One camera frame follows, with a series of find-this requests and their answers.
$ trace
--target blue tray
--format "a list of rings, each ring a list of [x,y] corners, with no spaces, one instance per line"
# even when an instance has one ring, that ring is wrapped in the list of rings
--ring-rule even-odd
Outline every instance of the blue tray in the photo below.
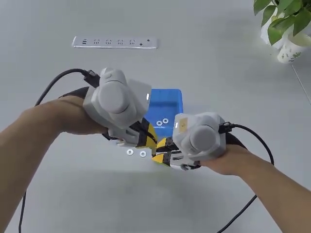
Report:
[[[173,135],[175,115],[183,112],[183,99],[179,89],[152,89],[145,118],[155,128],[158,140]],[[163,118],[167,118],[169,123],[157,126],[156,122]]]

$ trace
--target forearm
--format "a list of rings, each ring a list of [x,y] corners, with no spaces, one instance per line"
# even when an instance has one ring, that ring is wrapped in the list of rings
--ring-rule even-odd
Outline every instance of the forearm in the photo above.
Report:
[[[311,228],[311,192],[270,163],[250,155],[238,175],[253,189],[284,233]]]
[[[59,135],[49,104],[24,112],[0,133],[0,233],[8,222],[45,152]]]

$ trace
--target hand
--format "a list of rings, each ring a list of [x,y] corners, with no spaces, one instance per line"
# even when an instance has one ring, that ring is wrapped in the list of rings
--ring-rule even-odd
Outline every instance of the hand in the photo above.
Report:
[[[93,121],[83,109],[83,99],[76,96],[66,96],[50,101],[44,105],[52,108],[57,114],[61,132],[72,134],[105,133],[107,128]]]
[[[201,166],[207,166],[223,175],[239,175],[240,171],[251,161],[261,159],[247,149],[238,145],[227,145],[226,152],[220,158],[200,161]]]

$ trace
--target power strip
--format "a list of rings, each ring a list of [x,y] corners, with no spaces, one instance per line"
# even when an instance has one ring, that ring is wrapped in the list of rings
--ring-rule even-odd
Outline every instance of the power strip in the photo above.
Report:
[[[157,49],[157,39],[151,37],[88,37],[76,36],[74,48]]]

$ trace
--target white table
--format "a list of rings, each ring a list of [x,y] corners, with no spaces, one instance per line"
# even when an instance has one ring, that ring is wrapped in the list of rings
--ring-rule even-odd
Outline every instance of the white table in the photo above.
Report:
[[[63,70],[115,67],[154,88],[181,89],[186,113],[217,111],[249,126],[268,143],[276,166],[311,188],[310,104],[292,67],[260,40],[260,20],[247,0],[2,1],[0,129]],[[76,35],[155,36],[160,45],[73,49]],[[84,85],[71,75],[48,99]],[[268,158],[251,135],[234,134]],[[127,156],[101,136],[64,134],[29,187],[23,233],[214,233],[252,196],[236,177],[169,170],[148,156]],[[19,209],[8,233],[17,232],[18,219]],[[227,232],[280,231],[257,200]]]

